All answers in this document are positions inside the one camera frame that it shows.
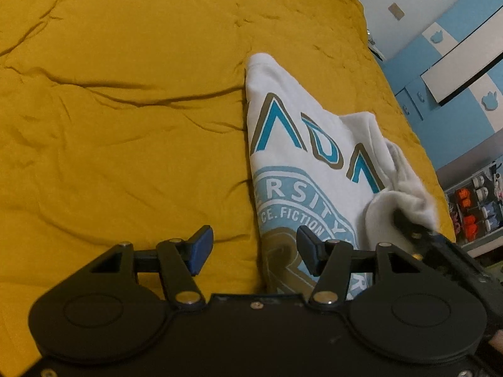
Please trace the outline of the wall switch plate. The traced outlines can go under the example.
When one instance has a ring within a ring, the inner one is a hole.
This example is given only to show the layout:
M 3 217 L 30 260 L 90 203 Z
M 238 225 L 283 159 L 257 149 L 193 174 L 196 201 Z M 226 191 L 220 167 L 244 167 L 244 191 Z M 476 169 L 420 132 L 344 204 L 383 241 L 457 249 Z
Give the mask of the wall switch plate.
M 405 16 L 404 11 L 400 8 L 400 6 L 397 3 L 392 3 L 388 7 L 388 10 L 398 21 L 400 21 Z

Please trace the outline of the mustard yellow quilt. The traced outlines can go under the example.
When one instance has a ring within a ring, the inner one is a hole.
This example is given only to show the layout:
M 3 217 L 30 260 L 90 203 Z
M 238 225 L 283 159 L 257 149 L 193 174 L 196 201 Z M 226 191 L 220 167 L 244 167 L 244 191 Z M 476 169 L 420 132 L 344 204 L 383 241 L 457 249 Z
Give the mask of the mustard yellow quilt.
M 327 110 L 374 113 L 454 229 L 367 45 L 359 0 L 1 0 L 1 373 L 39 354 L 35 300 L 117 243 L 209 225 L 205 295 L 263 287 L 245 67 L 273 56 Z

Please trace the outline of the blue white wardrobe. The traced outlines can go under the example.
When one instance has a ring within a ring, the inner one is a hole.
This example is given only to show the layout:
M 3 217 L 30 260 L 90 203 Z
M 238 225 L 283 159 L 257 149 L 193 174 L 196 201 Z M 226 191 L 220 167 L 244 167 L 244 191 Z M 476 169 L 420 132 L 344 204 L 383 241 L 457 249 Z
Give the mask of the blue white wardrobe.
M 502 0 L 458 0 L 383 66 L 435 169 L 502 129 Z

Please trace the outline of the white sweatshirt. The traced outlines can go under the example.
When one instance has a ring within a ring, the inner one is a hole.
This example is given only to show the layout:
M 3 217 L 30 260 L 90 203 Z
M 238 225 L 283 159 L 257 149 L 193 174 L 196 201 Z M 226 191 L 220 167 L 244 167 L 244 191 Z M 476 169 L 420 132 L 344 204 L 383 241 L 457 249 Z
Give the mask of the white sweatshirt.
M 435 230 L 434 198 L 401 148 L 370 112 L 325 110 L 276 60 L 253 55 L 246 66 L 247 129 L 261 240 L 263 277 L 272 294 L 309 295 L 317 278 L 297 251 L 299 227 L 321 241 L 372 250 L 413 244 L 395 229 L 401 210 Z

